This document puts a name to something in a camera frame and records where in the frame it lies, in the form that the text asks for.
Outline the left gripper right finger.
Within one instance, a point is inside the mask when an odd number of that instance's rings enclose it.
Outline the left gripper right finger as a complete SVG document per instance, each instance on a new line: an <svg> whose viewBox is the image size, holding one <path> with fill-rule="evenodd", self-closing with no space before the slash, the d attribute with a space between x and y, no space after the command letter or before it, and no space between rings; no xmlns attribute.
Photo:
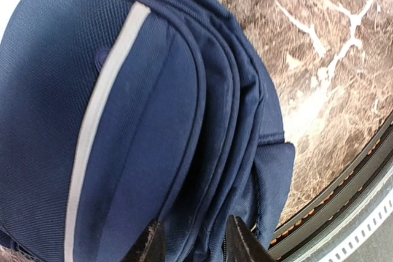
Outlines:
<svg viewBox="0 0 393 262"><path fill-rule="evenodd" d="M227 261L272 262L272 257L240 217L229 216L225 238Z"/></svg>

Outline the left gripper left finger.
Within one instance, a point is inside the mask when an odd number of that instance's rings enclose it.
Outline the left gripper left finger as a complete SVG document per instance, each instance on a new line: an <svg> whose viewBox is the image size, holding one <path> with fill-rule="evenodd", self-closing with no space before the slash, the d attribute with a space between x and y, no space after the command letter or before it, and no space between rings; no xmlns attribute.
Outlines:
<svg viewBox="0 0 393 262"><path fill-rule="evenodd" d="M158 220L151 220L127 252L127 262L158 261L165 261L165 232Z"/></svg>

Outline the navy blue student backpack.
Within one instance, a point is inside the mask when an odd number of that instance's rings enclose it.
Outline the navy blue student backpack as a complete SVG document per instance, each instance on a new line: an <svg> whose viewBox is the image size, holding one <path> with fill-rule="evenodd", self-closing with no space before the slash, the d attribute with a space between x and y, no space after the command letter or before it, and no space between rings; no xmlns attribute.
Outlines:
<svg viewBox="0 0 393 262"><path fill-rule="evenodd" d="M294 146L271 77L216 0L21 0L1 40L1 245L120 261L152 220L166 261L268 247Z"/></svg>

